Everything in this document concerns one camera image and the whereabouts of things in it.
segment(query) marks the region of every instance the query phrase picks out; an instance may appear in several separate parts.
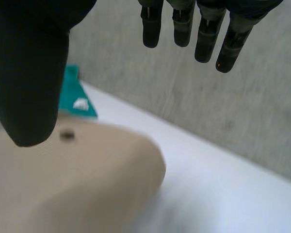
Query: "green cloth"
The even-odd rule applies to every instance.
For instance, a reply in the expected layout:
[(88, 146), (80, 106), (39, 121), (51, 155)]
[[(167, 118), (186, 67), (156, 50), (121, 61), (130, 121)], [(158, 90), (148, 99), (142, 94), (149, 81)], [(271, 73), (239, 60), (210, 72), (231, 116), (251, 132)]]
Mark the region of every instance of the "green cloth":
[(78, 80), (78, 72), (77, 66), (66, 66), (59, 109), (80, 117), (97, 118), (97, 113)]

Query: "small hole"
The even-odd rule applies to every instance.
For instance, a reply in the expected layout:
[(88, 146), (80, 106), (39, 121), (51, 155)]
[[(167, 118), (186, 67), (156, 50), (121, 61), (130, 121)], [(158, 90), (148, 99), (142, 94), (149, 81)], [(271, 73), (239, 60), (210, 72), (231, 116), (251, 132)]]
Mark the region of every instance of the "small hole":
[(74, 131), (71, 130), (71, 129), (62, 130), (60, 132), (60, 138), (63, 141), (71, 141), (71, 140), (74, 140), (74, 138), (75, 138)]

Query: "white table surface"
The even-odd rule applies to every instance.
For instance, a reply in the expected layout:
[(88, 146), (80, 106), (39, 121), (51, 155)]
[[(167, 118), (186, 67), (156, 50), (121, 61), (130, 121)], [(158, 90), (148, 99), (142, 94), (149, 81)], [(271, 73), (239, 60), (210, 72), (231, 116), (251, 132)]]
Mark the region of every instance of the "white table surface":
[(291, 233), (291, 182), (87, 84), (100, 122), (153, 138), (167, 164), (134, 233)]

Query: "beige plastic part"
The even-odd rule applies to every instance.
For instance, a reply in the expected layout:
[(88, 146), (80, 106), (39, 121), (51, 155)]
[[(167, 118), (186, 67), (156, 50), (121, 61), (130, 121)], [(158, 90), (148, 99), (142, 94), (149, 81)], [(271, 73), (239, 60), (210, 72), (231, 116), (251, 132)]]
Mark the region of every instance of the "beige plastic part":
[(0, 233), (121, 232), (164, 175), (150, 140), (114, 126), (60, 116), (48, 141), (18, 148), (0, 125)]

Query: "robotic hand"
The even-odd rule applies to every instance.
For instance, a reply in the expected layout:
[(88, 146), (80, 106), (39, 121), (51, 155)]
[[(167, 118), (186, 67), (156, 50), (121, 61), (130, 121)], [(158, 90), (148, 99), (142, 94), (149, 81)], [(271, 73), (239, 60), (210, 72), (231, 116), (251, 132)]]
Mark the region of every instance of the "robotic hand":
[[(138, 0), (142, 5), (143, 42), (148, 48), (157, 46), (164, 0)], [(191, 37), (195, 0), (167, 0), (174, 8), (174, 40), (180, 47), (188, 46)], [(283, 0), (196, 0), (201, 13), (195, 59), (207, 63), (212, 55), (226, 9), (230, 23), (221, 47), (216, 69), (229, 72), (252, 28)]]

